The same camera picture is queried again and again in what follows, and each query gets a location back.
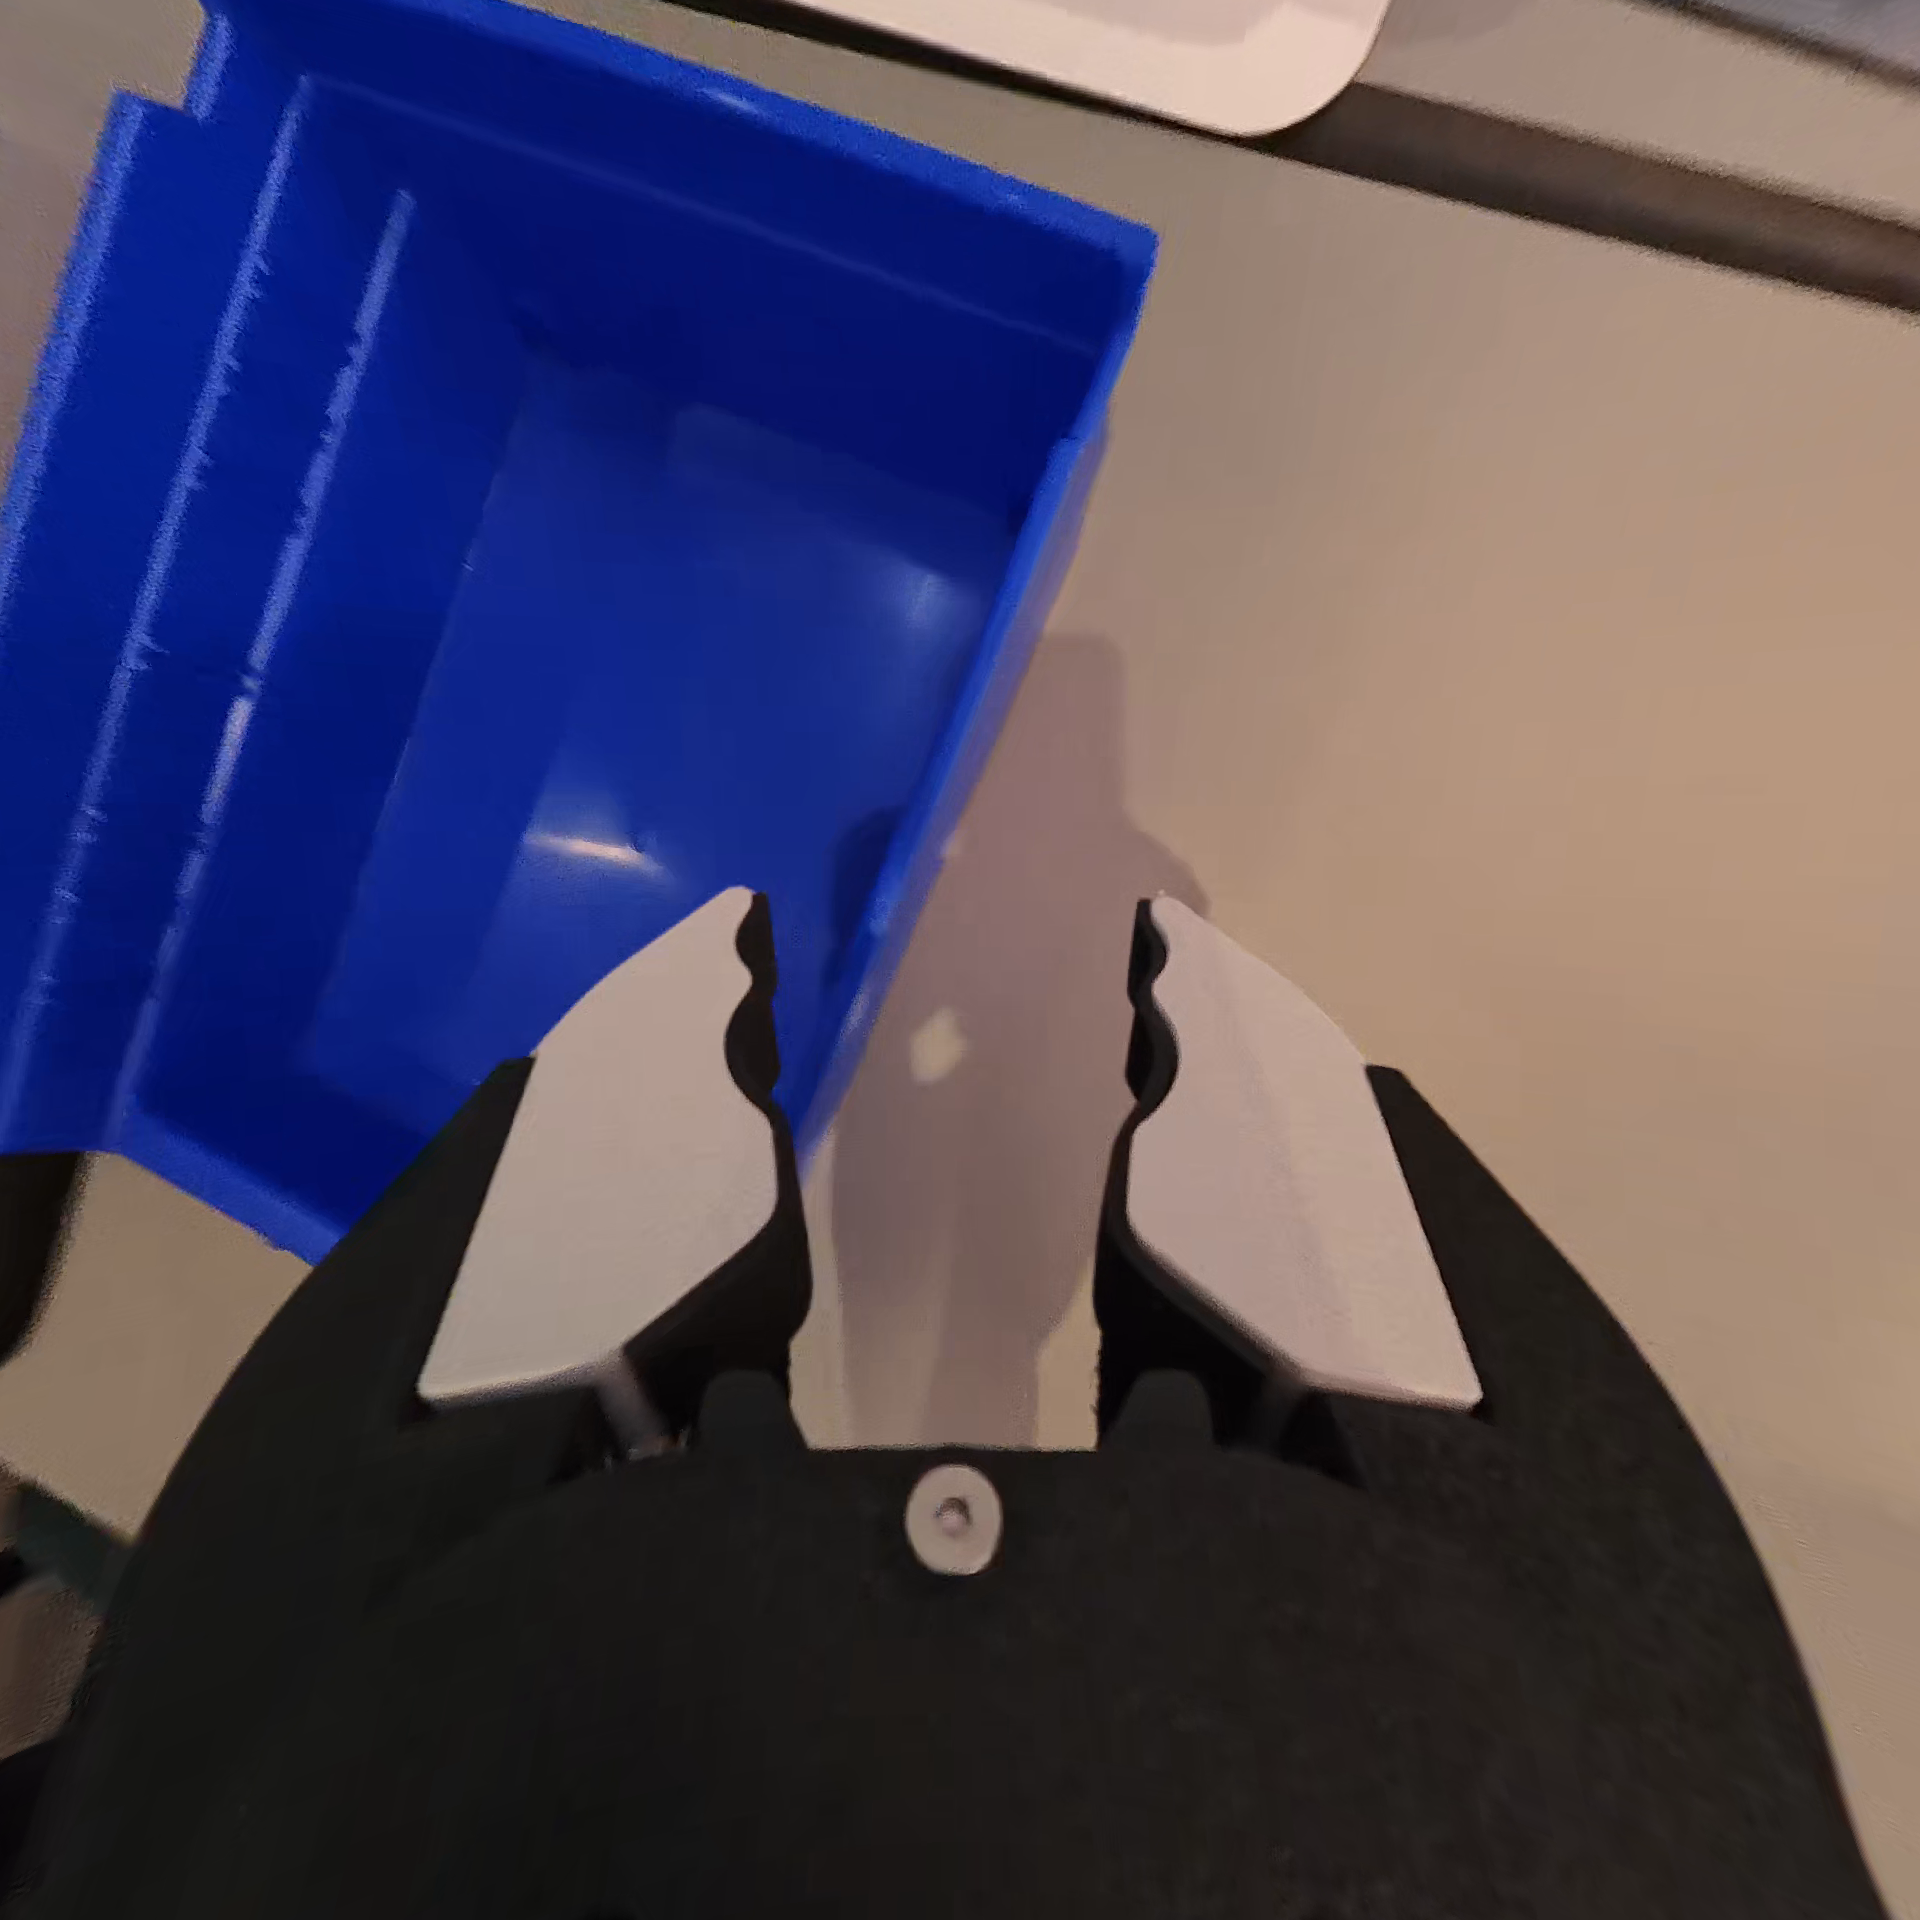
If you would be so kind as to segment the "white stand base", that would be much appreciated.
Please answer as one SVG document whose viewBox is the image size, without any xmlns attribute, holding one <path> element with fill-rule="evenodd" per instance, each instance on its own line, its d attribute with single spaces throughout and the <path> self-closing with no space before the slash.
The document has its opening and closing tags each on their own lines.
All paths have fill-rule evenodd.
<svg viewBox="0 0 1920 1920">
<path fill-rule="evenodd" d="M 806 11 L 1188 130 L 1265 135 L 1303 124 L 1354 83 L 1390 1 L 807 1 Z"/>
</svg>

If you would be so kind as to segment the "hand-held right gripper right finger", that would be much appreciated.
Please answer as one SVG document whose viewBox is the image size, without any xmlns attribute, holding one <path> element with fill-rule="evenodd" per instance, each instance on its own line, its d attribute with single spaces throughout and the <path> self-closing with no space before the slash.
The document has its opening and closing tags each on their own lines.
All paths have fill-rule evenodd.
<svg viewBox="0 0 1920 1920">
<path fill-rule="evenodd" d="M 1184 898 L 1140 898 L 1132 1033 L 1096 1230 L 1096 1430 L 1143 1379 L 1196 1384 L 1218 1444 L 1321 1396 L 1472 1411 L 1481 1379 L 1367 1062 Z"/>
</svg>

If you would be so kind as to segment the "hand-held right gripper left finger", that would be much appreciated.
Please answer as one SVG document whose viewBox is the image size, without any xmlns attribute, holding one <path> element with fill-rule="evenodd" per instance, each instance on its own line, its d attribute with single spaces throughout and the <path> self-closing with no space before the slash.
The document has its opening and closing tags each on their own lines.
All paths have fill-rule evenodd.
<svg viewBox="0 0 1920 1920">
<path fill-rule="evenodd" d="M 658 1450 L 723 1372 L 790 1379 L 810 1306 L 774 1099 L 773 904 L 725 888 L 534 1044 L 420 1367 L 434 1410 L 584 1390 Z"/>
</svg>

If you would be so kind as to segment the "blue plastic bin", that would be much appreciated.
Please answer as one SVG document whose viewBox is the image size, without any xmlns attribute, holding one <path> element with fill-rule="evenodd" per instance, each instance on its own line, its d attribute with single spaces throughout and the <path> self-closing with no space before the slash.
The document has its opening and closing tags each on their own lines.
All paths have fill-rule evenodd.
<svg viewBox="0 0 1920 1920">
<path fill-rule="evenodd" d="M 708 897 L 810 1152 L 1155 233 L 512 1 L 207 1 L 3 499 L 3 1152 L 303 1259 Z"/>
</svg>

